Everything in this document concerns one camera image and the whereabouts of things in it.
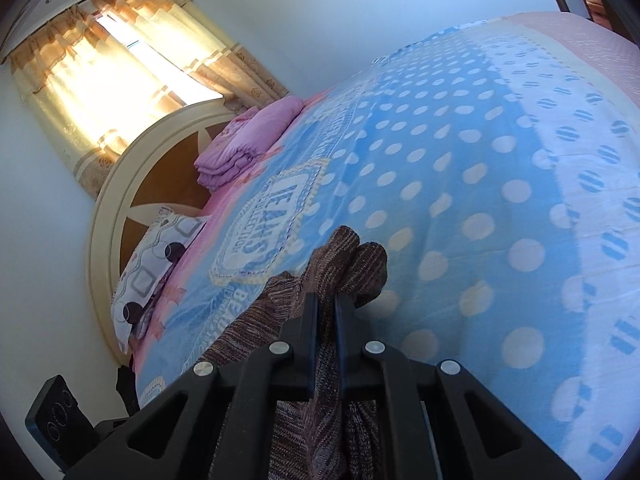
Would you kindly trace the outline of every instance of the wooden headboard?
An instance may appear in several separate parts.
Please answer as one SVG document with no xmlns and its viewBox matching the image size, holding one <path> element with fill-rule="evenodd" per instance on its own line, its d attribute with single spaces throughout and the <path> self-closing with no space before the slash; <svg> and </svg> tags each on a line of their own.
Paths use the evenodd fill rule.
<svg viewBox="0 0 640 480">
<path fill-rule="evenodd" d="M 197 215 L 209 191 L 197 184 L 193 162 L 234 118 L 222 99 L 196 103 L 145 130 L 111 170 L 95 203 L 87 279 L 102 332 L 116 359 L 129 362 L 111 323 L 111 297 L 120 274 L 162 205 Z"/>
</svg>

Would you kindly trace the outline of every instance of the folded pink blanket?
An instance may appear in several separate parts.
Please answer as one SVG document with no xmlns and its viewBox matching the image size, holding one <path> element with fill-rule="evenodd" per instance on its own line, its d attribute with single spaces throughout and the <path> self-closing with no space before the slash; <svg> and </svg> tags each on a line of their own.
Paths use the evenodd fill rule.
<svg viewBox="0 0 640 480">
<path fill-rule="evenodd" d="M 203 170 L 206 170 L 207 168 L 215 168 L 218 160 L 220 159 L 220 155 L 222 155 L 222 152 L 236 136 L 236 133 L 238 133 L 240 128 L 245 126 L 249 120 L 253 119 L 257 113 L 258 107 L 254 106 L 234 118 L 227 126 L 225 126 L 224 130 L 214 137 L 209 146 L 207 146 L 206 149 L 198 156 L 196 161 L 193 163 L 195 168 L 197 170 L 200 170 L 200 168 Z"/>
<path fill-rule="evenodd" d="M 286 96 L 258 111 L 242 124 L 222 152 L 219 143 L 216 150 L 207 154 L 207 148 L 197 158 L 198 183 L 213 192 L 248 170 L 282 136 L 302 108 L 302 99 Z"/>
</svg>

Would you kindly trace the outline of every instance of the metal screw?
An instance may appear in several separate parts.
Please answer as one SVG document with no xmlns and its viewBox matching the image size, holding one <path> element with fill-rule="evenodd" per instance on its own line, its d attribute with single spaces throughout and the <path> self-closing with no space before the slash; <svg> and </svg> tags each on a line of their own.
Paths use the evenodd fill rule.
<svg viewBox="0 0 640 480">
<path fill-rule="evenodd" d="M 276 341 L 269 345 L 269 351 L 276 355 L 286 354 L 289 351 L 289 345 L 284 341 Z"/>
<path fill-rule="evenodd" d="M 369 341 L 364 345 L 364 349 L 370 354 L 382 354 L 385 351 L 385 344 L 380 341 Z"/>
<path fill-rule="evenodd" d="M 200 361 L 193 367 L 193 373 L 199 377 L 205 377 L 213 371 L 213 365 L 209 361 Z"/>
<path fill-rule="evenodd" d="M 460 365 L 455 361 L 443 361 L 440 364 L 440 370 L 447 375 L 458 375 L 460 373 Z"/>
</svg>

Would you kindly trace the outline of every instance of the sheer curtain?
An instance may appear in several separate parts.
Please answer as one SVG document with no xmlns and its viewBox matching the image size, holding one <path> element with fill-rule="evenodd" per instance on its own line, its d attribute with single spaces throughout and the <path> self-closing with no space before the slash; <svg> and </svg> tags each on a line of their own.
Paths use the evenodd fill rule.
<svg viewBox="0 0 640 480">
<path fill-rule="evenodd" d="M 103 14 L 123 20 L 175 66 L 225 96 L 234 111 L 263 107 L 284 88 L 191 0 L 92 0 Z"/>
<path fill-rule="evenodd" d="M 22 42 L 11 70 L 58 155 L 97 197 L 123 150 L 184 102 L 73 6 Z"/>
</svg>

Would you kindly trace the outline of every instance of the patterned pillowcase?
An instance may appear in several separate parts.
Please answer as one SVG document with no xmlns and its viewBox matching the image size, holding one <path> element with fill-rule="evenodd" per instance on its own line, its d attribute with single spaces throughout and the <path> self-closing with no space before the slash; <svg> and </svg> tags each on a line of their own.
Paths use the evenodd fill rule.
<svg viewBox="0 0 640 480">
<path fill-rule="evenodd" d="M 122 352 L 129 335 L 145 335 L 153 306 L 174 265 L 204 227 L 208 216 L 189 217 L 163 206 L 124 269 L 111 301 L 111 320 Z"/>
</svg>

